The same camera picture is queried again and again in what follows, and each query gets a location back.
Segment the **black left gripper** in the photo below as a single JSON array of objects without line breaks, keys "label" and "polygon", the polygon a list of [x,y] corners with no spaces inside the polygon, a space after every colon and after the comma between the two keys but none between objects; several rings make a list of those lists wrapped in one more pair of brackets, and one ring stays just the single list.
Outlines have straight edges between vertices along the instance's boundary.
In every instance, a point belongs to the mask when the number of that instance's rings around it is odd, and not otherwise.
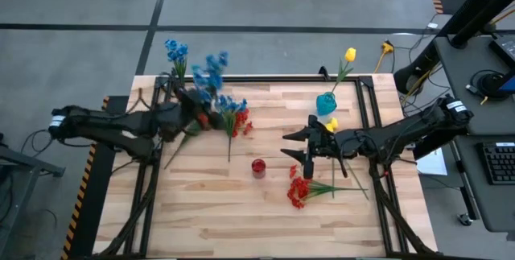
[{"label": "black left gripper", "polygon": [[214,130],[225,128],[224,117],[213,111],[215,96],[206,90],[181,90],[177,102],[160,105],[160,137],[164,142],[173,142],[189,124],[203,113]]}]

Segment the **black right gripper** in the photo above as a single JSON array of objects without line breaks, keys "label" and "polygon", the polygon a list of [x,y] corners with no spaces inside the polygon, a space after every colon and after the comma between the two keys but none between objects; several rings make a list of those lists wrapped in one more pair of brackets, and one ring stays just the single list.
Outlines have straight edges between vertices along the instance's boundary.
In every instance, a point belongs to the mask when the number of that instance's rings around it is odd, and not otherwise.
[{"label": "black right gripper", "polygon": [[340,148],[337,146],[334,134],[318,121],[315,115],[308,116],[308,125],[300,131],[282,136],[286,140],[306,140],[307,149],[304,151],[282,150],[282,153],[303,164],[303,177],[312,178],[315,170],[314,157],[337,159],[342,164]]}]

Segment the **red artificial flower bunch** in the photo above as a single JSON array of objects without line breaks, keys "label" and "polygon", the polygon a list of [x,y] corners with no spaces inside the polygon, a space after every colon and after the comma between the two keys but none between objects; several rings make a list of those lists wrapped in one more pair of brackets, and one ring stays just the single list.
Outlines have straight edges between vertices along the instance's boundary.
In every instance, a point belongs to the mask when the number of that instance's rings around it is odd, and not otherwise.
[{"label": "red artificial flower bunch", "polygon": [[316,196],[326,193],[333,194],[337,191],[360,191],[359,188],[340,188],[333,185],[323,184],[315,180],[307,180],[303,177],[296,165],[292,165],[289,171],[290,187],[286,193],[293,207],[301,209],[306,202]]},{"label": "red artificial flower bunch", "polygon": [[236,138],[238,135],[248,135],[252,131],[253,123],[250,120],[249,116],[249,109],[236,112],[235,123],[232,132],[233,138]]},{"label": "red artificial flower bunch", "polygon": [[171,162],[174,160],[174,158],[177,156],[177,154],[180,152],[180,150],[183,148],[183,146],[193,137],[198,136],[203,130],[209,129],[209,121],[208,117],[201,113],[196,120],[194,120],[191,124],[189,124],[185,129],[183,129],[184,136],[179,142],[179,145],[175,149],[173,155],[170,157],[168,162],[165,164],[164,169],[166,169]]}]

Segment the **red ribbed glass vase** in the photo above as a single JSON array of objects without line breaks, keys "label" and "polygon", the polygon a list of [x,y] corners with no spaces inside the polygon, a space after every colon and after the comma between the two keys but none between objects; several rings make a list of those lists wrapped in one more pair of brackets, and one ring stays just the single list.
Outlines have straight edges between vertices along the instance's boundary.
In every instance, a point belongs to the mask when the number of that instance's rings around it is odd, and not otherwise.
[{"label": "red ribbed glass vase", "polygon": [[251,168],[255,179],[261,179],[266,175],[266,163],[262,159],[255,159],[251,163]]}]

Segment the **teal glass vase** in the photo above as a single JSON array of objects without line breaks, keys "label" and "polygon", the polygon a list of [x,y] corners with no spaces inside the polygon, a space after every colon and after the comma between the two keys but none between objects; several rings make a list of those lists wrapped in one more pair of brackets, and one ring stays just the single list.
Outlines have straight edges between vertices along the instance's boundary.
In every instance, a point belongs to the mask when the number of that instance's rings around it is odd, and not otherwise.
[{"label": "teal glass vase", "polygon": [[332,92],[326,92],[316,98],[316,110],[319,116],[329,115],[336,107],[336,97]]}]

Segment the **white paper sheet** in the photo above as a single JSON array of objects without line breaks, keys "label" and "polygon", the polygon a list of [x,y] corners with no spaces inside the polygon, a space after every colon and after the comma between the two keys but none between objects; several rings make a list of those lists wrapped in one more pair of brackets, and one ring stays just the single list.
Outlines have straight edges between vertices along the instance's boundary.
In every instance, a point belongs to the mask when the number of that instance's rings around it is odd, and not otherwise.
[{"label": "white paper sheet", "polygon": [[439,148],[428,155],[416,160],[417,170],[423,175],[447,176],[447,168],[443,157],[443,150]]}]

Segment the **long hazard tape strip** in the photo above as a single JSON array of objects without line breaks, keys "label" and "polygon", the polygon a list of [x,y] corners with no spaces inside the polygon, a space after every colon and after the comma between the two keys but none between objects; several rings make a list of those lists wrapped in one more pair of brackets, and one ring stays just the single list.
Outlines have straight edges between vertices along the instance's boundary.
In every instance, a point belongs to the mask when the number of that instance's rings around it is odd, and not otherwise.
[{"label": "long hazard tape strip", "polygon": [[60,260],[83,260],[93,254],[115,153],[95,142],[88,152]]}]

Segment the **grey side table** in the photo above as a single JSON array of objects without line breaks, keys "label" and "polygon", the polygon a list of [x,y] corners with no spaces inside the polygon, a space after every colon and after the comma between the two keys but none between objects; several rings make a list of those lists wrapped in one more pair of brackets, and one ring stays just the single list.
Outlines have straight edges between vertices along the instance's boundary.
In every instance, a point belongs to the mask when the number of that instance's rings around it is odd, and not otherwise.
[{"label": "grey side table", "polygon": [[0,134],[0,257],[25,212],[41,173],[62,177],[64,167],[9,148]]}]

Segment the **black computer keyboard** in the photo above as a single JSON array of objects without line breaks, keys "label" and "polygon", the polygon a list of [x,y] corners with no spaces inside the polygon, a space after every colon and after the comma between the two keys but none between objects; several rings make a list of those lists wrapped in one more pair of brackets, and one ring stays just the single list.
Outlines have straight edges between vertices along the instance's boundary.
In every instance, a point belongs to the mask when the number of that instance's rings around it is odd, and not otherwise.
[{"label": "black computer keyboard", "polygon": [[515,185],[515,142],[480,142],[476,149],[491,185]]}]

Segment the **grey office desk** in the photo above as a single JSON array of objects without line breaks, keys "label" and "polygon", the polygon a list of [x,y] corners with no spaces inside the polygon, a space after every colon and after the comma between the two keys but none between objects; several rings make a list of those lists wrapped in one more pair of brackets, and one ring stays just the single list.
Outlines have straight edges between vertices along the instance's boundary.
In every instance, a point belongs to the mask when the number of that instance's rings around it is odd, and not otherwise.
[{"label": "grey office desk", "polygon": [[470,80],[481,71],[509,72],[510,68],[489,47],[489,37],[476,37],[463,48],[455,48],[449,39],[435,39],[435,49],[443,65],[454,96],[474,113],[467,133],[453,140],[475,197],[485,228],[506,233],[515,242],[515,184],[492,185],[480,160],[477,145],[482,142],[515,143],[515,97],[504,101],[480,102],[466,90]]}]

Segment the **black round device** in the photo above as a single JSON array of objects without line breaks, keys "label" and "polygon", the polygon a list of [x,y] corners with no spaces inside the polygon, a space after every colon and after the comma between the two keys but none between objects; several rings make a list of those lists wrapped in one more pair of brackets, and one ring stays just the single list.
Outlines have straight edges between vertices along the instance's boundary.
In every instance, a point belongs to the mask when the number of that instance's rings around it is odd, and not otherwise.
[{"label": "black round device", "polygon": [[472,75],[466,85],[467,91],[487,100],[503,101],[515,95],[515,69],[507,73],[494,70],[480,70]]}]

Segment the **black tablet device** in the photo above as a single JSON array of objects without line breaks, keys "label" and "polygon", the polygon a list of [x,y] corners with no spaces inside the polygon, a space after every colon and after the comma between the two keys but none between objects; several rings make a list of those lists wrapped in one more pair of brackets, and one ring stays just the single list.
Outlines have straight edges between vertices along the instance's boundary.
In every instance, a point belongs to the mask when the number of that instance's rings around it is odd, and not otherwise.
[{"label": "black tablet device", "polygon": [[515,35],[498,36],[489,47],[510,68],[515,68]]}]

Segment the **black tower fan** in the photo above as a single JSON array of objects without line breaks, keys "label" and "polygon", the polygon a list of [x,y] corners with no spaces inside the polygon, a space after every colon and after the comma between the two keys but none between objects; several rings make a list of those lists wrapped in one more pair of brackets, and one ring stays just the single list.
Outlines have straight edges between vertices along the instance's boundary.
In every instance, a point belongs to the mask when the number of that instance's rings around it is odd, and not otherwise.
[{"label": "black tower fan", "polygon": [[452,47],[464,47],[467,41],[515,0],[466,0],[447,23]]}]

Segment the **black aluminium table frame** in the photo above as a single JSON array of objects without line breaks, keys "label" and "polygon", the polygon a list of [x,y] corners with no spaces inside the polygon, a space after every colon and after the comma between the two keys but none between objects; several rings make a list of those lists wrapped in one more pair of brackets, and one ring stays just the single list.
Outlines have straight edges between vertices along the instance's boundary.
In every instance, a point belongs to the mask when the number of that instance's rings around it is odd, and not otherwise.
[{"label": "black aluminium table frame", "polygon": [[[191,138],[158,178],[147,254],[151,258],[318,258],[382,256],[408,244],[392,217],[377,207],[369,161],[352,166],[362,191],[337,191],[292,206],[286,193],[293,158],[283,139],[306,125],[315,97],[332,83],[308,76],[231,77],[225,92],[249,103],[253,129],[232,139],[222,131]],[[262,159],[266,175],[255,179],[251,163]],[[332,161],[317,158],[314,177],[332,182]],[[335,161],[335,184],[359,188]]]}]

